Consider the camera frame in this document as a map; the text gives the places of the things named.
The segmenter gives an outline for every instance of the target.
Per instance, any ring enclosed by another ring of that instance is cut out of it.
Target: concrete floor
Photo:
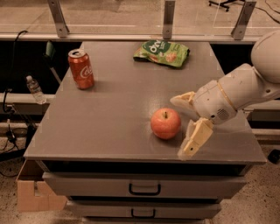
[[[280,11],[279,0],[268,0],[269,4]],[[60,0],[65,12],[66,22],[72,33],[105,34],[160,34],[162,31],[163,1],[156,0],[103,0],[103,1],[66,1]],[[206,0],[178,0],[176,3],[174,34],[186,35],[228,35],[238,18],[241,2],[232,3],[229,12],[208,6]],[[46,0],[6,1],[0,0],[1,32],[55,33],[53,19]],[[273,17],[275,13],[258,0],[257,6],[264,8]],[[248,25],[247,35],[263,35],[279,29],[261,10],[254,10]],[[0,147],[6,139],[0,138]],[[265,155],[280,145],[262,145]],[[0,163],[0,172],[7,175],[19,172],[21,159]],[[221,202],[222,210],[209,224],[278,224],[280,223],[280,169],[279,164],[268,162],[255,166],[246,175],[245,185],[231,200]],[[0,223],[10,224],[80,224],[81,218],[74,217],[68,210],[58,212],[19,213],[17,211],[16,178],[0,175]]]

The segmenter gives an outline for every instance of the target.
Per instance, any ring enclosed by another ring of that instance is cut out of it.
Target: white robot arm
[[[200,117],[188,125],[180,158],[194,155],[211,136],[213,126],[235,117],[239,109],[280,97],[280,31],[261,37],[254,44],[251,60],[254,66],[243,64],[196,93],[171,98],[173,105],[193,110]]]

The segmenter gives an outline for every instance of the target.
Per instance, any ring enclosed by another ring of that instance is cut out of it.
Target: green chip bag
[[[189,55],[189,48],[178,43],[163,40],[144,42],[134,53],[136,61],[151,61],[171,67],[182,67]]]

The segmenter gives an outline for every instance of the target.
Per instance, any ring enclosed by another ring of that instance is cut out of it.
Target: black drawer handle
[[[156,209],[153,209],[152,210],[152,215],[149,215],[149,216],[140,216],[140,215],[134,215],[134,209],[132,208],[131,209],[131,216],[133,218],[137,218],[137,219],[154,219],[155,216],[156,216]]]
[[[157,185],[157,191],[156,192],[133,192],[132,190],[132,184],[129,184],[129,193],[132,195],[138,195],[138,196],[156,196],[159,195],[161,191],[161,185]]]

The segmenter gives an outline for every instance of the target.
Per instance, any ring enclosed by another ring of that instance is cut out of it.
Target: coca-cola can
[[[77,88],[87,89],[95,84],[89,56],[83,49],[70,51],[68,62]]]

